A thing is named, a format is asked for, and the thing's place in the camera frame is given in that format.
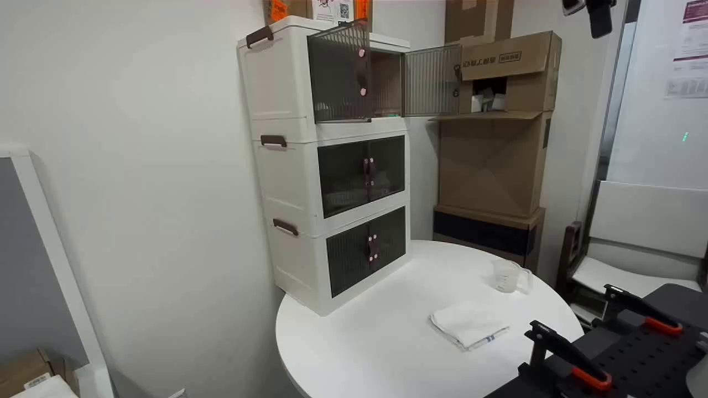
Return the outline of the smoked cabinet door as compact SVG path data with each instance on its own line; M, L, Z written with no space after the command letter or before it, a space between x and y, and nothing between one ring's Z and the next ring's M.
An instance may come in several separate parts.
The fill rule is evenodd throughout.
M309 38L315 119L355 122L373 114L369 31L346 22Z
M432 46L406 56L406 114L432 116L458 110L460 50Z

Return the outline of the orange white box on cabinet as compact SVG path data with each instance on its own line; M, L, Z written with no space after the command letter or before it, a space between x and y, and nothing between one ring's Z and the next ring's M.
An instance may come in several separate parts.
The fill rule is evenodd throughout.
M364 22L373 24L375 0L263 0L269 22L280 22L291 15L348 24Z

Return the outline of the white whiteboard panel right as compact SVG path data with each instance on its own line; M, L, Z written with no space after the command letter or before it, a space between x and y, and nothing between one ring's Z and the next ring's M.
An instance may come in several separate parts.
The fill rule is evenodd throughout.
M646 296L707 287L708 99L666 92L675 0L631 0L606 106L582 258L571 280Z

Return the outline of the white framed grey panel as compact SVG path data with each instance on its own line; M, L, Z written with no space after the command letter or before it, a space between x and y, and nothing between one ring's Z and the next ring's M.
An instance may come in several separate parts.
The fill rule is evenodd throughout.
M36 346L65 356L81 392L45 374L14 396L118 398L33 156L23 147L2 147L0 360Z

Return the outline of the black orange clamp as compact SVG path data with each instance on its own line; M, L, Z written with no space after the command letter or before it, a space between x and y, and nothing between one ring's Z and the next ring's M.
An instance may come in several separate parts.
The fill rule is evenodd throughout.
M532 329L528 339L533 343L532 363L528 372L539 372L546 353L563 357L571 366L571 377L594 392L609 392L613 384L613 376L602 366L594 364L586 353L582 353L571 340L560 336L553 328L532 320Z
M609 322L624 310L640 314L645 318L646 328L650 328L664 336L678 339L684 334L684 324L680 320L675 320L673 315L660 312L655 304L646 303L645 298L636 296L634 292L606 282L605 286L602 320Z

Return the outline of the black box under cardboard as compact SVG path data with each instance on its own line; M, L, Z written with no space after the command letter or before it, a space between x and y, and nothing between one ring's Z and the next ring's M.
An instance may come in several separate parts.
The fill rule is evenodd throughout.
M539 268L544 210L533 216L491 216L491 215L454 215L435 212L435 236L460 245L480 247L512 258L530 270Z

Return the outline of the smoked cabinet doors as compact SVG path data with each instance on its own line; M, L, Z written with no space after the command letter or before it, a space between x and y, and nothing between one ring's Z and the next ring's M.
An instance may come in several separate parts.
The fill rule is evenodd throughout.
M406 137L320 147L324 215L365 206L406 189Z
M330 290L334 296L376 275L407 252L406 210L393 210L327 239Z

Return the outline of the near black orange clamp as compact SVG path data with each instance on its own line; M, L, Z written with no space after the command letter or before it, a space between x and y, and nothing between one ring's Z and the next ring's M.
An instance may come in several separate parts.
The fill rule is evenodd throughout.
M613 384L613 376L602 366L594 364L586 353L582 353L571 340L560 336L553 328L532 320L532 329L528 339L533 343L532 363L528 372L539 372L546 353L563 357L571 366L571 377L594 392L609 392Z

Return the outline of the bottom smoked cabinet doors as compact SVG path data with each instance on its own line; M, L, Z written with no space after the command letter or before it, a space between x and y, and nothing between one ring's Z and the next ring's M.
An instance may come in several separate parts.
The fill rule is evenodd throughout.
M393 210L327 239L330 290L334 296L376 275L407 252L406 210Z

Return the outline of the cardboard box lower left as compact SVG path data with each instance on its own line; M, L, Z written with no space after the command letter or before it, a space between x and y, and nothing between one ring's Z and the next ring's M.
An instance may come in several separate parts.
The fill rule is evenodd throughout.
M81 392L72 363L61 353L36 346L0 360L0 398L20 393L29 381L45 374L61 376L74 393Z

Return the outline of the far black orange clamp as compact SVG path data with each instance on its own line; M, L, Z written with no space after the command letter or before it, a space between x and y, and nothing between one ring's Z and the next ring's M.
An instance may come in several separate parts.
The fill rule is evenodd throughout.
M634 292L606 282L605 286L602 320L609 322L624 310L640 314L645 318L646 328L650 328L664 336L678 339L684 334L684 324L680 320L675 320L673 315L660 312L655 304L646 303L645 298L636 296Z

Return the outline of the folded white cloth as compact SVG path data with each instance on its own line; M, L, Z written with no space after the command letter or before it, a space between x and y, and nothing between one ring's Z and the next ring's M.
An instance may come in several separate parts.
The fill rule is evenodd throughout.
M509 329L509 322L473 303L436 310L430 322L463 351L483 346Z

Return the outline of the top tall cardboard box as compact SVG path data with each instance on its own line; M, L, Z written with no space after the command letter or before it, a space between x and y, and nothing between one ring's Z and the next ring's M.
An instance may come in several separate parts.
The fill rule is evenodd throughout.
M513 0L445 0L445 39L508 39L512 36L513 9Z

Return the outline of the upper brown cardboard box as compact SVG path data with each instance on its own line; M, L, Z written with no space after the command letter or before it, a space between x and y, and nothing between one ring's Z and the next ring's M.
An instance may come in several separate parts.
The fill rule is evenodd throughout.
M460 43L454 66L463 83L504 81L508 110L556 109L563 38L553 31L488 43Z

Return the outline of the large brown cardboard box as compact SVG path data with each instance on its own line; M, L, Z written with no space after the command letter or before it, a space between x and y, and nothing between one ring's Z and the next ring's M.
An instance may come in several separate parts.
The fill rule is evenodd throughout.
M445 119L438 127L438 206L532 216L541 207L549 112Z

